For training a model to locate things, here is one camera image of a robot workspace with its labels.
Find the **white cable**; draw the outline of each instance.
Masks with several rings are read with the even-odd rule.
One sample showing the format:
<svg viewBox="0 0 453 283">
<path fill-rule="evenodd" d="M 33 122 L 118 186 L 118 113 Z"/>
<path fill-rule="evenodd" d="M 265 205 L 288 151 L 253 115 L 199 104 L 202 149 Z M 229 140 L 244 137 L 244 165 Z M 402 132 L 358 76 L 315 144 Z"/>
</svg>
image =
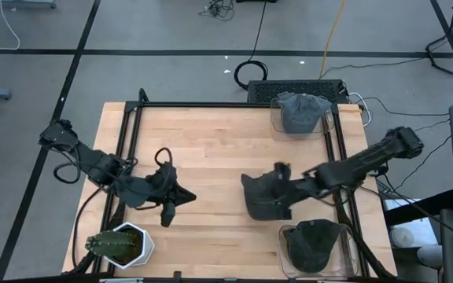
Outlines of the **white cable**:
<svg viewBox="0 0 453 283">
<path fill-rule="evenodd" d="M 15 33 L 15 31 L 13 31 L 12 27 L 10 27 L 10 25 L 8 24 L 8 20 L 6 19 L 5 13 L 3 12 L 3 0 L 0 0 L 0 10 L 1 10 L 1 16 L 3 16 L 3 20 L 5 20 L 6 26 L 12 32 L 13 36 L 15 36 L 15 38 L 17 39 L 17 47 L 15 47 L 15 48 L 0 47 L 0 50 L 18 50 L 20 48 L 20 39 L 17 36 L 17 34 Z"/>
<path fill-rule="evenodd" d="M 363 124 L 363 127 L 368 126 L 370 124 L 370 122 L 371 122 L 371 114 L 370 114 L 370 110 L 368 109 L 368 105 L 366 105 L 366 102 L 364 101 L 364 99 L 361 96 L 361 94 L 350 93 L 349 95 L 355 95 L 355 96 L 359 97 L 359 101 L 361 101 L 361 103 L 363 103 L 363 106 L 365 107 L 366 114 L 368 115 L 368 121 Z"/>
</svg>

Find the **cactus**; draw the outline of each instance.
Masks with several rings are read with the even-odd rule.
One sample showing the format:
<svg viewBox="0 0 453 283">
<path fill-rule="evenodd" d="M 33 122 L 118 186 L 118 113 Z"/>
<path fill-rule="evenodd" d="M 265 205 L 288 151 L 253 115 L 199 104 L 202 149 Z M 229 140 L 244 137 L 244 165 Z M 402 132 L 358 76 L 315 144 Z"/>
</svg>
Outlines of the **cactus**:
<svg viewBox="0 0 453 283">
<path fill-rule="evenodd" d="M 134 240 L 132 234 L 108 230 L 88 237 L 85 248 L 99 256 L 123 257 L 135 248 Z"/>
</svg>

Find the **clear plastic container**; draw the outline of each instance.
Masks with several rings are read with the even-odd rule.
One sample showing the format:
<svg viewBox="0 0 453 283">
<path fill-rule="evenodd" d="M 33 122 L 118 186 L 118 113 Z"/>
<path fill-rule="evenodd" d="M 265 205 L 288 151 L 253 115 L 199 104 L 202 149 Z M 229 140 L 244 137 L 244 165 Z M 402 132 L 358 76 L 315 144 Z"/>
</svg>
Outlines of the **clear plastic container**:
<svg viewBox="0 0 453 283">
<path fill-rule="evenodd" d="M 279 266 L 281 267 L 282 272 L 288 278 L 299 278 L 299 277 L 309 277 L 309 278 L 323 278 L 323 277 L 353 277 L 358 274 L 359 270 L 359 261 L 357 260 L 357 253 L 355 252 L 355 243 L 352 239 L 352 236 L 348 231 L 350 229 L 342 225 L 344 229 L 337 237 L 337 241 L 333 246 L 330 259 L 326 264 L 326 267 L 319 271 L 318 273 L 305 273 L 298 270 L 289 259 L 288 249 L 286 247 L 287 242 L 284 237 L 283 231 L 296 228 L 296 226 L 284 225 L 279 230 Z"/>
<path fill-rule="evenodd" d="M 324 134 L 333 129 L 333 115 L 331 110 L 328 110 L 324 116 L 317 122 L 313 129 L 309 129 L 300 134 L 289 134 L 284 130 L 282 121 L 284 119 L 284 113 L 279 106 L 278 98 L 271 100 L 271 135 L 275 141 L 286 142 L 295 140 L 314 140 L 324 136 Z"/>
</svg>

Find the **wooden table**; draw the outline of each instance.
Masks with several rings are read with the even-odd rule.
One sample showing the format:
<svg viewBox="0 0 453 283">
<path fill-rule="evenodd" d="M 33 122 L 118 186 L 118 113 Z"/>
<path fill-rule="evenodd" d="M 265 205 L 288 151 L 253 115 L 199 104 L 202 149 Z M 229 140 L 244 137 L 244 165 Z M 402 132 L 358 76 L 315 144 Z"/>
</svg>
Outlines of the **wooden table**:
<svg viewBox="0 0 453 283">
<path fill-rule="evenodd" d="M 95 149 L 116 151 L 123 109 L 124 103 L 105 104 Z M 339 105 L 339 109 L 351 156 L 367 147 L 361 116 L 357 105 Z M 241 173 L 258 177 L 271 171 L 274 162 L 285 161 L 292 164 L 292 178 L 299 178 L 302 171 L 328 161 L 324 138 L 275 141 L 269 115 L 268 108 L 143 109 L 135 153 L 139 163 L 133 175 L 152 174 L 157 169 L 155 152 L 167 146 L 174 157 L 179 184 L 197 194 L 197 200 L 178 206 L 169 228 L 160 226 L 160 208 L 127 209 L 125 220 L 148 230 L 156 250 L 146 265 L 116 270 L 116 276 L 172 277 L 180 270 L 183 277 L 286 278 L 278 265 L 280 227 L 309 219 L 337 221 L 337 216 L 334 208 L 307 199 L 292 206 L 291 221 L 259 222 L 249 217 Z M 338 158 L 334 130 L 332 137 Z M 364 186 L 377 190 L 373 178 L 367 178 Z M 85 181 L 79 204 L 95 190 Z M 355 195 L 365 242 L 386 269 L 396 274 L 381 202 L 361 189 Z M 83 248 L 86 238 L 99 232 L 105 199 L 106 194 L 98 194 L 82 214 L 78 259 L 87 252 Z M 63 270 L 72 268 L 71 248 L 70 241 Z"/>
</svg>

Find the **floor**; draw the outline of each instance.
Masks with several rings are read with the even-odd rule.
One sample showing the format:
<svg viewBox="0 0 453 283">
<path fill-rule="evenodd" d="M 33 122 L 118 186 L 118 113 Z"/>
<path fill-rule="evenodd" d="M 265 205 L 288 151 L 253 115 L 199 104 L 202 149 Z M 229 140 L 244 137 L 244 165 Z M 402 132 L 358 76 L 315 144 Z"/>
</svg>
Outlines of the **floor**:
<svg viewBox="0 0 453 283">
<path fill-rule="evenodd" d="M 0 52 L 0 87 L 13 91 L 10 101 L 0 101 L 0 257 L 39 156 L 39 133 L 57 102 L 64 104 L 61 117 L 70 119 L 81 140 L 91 145 L 102 105 L 135 100 L 140 87 L 151 101 L 246 101 L 233 71 L 253 48 L 262 3 L 237 4 L 234 19 L 221 22 L 197 15 L 207 0 L 95 1 L 99 2 L 97 11 L 92 10 L 94 0 L 57 0 L 56 9 L 5 10 L 22 50 Z M 268 65 L 269 79 L 317 79 L 319 51 L 324 49 L 340 3 L 280 0 L 267 5 L 257 49 L 272 52 L 255 58 Z M 348 2 L 327 67 L 423 56 L 425 46 L 444 34 L 435 3 L 443 11 L 441 20 L 449 22 L 453 0 Z M 81 41 L 83 29 L 89 26 L 87 19 L 94 14 L 87 41 Z M 15 45 L 0 14 L 0 46 Z M 75 51 L 78 46 L 87 55 L 80 57 Z M 134 50 L 137 56 L 125 56 L 124 50 Z M 315 52 L 278 52 L 285 50 Z M 446 44 L 437 52 L 442 57 L 438 62 L 453 69 L 451 47 Z M 259 70 L 249 67 L 240 74 L 246 82 L 260 76 Z M 344 68 L 329 72 L 326 78 L 343 79 L 349 91 L 378 97 L 392 111 L 445 113 L 453 105 L 453 77 L 432 68 L 428 59 L 390 67 Z M 366 127 L 370 143 L 392 127 L 416 128 L 442 120 L 393 116 L 376 101 L 367 103 L 373 113 Z M 395 186 L 449 134 L 447 124 L 419 131 L 425 152 L 419 158 L 389 164 Z M 8 265 L 0 264 L 0 278 L 60 273 L 82 187 L 81 182 L 66 186 L 53 178 L 52 170 L 60 162 L 56 154 L 46 157 L 20 236 L 12 237 L 16 241 L 13 256 L 4 257 L 11 259 Z M 400 191 L 422 198 L 452 189 L 452 171 L 448 142 Z"/>
</svg>

